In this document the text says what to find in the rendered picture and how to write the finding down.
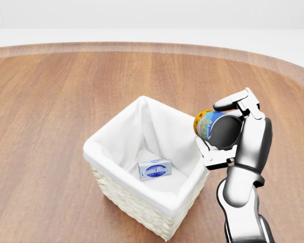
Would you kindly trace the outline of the blue cream cheese box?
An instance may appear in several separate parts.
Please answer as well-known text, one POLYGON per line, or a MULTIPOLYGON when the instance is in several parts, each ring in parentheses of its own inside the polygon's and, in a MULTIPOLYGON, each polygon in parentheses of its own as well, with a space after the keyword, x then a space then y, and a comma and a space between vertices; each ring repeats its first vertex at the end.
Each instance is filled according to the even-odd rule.
POLYGON ((140 180, 164 177, 172 174, 172 161, 160 158, 138 163, 140 180))

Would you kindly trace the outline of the alphabet soup tin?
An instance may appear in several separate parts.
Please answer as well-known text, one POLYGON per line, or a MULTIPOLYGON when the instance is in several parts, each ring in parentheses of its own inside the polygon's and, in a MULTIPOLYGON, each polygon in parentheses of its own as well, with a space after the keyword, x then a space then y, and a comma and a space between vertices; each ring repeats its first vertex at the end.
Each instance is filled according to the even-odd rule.
POLYGON ((242 122, 239 118, 211 109, 199 112, 194 120, 194 131, 204 141, 218 149, 228 150, 237 144, 242 122))

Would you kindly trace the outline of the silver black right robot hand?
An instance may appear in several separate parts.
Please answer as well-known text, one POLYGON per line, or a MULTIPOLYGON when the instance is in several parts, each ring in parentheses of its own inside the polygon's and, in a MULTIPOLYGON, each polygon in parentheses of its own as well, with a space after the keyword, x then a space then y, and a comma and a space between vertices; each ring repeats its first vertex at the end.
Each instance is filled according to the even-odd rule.
POLYGON ((245 88, 217 101, 213 109, 233 117, 241 128, 233 144, 226 147, 218 147, 215 142, 233 136, 228 127, 222 129, 219 138, 210 136, 209 140, 204 140, 203 137, 196 137, 204 166, 208 170, 217 170, 234 162, 235 166, 260 174, 268 159, 273 132, 271 120, 260 111, 255 95, 249 88, 245 88))

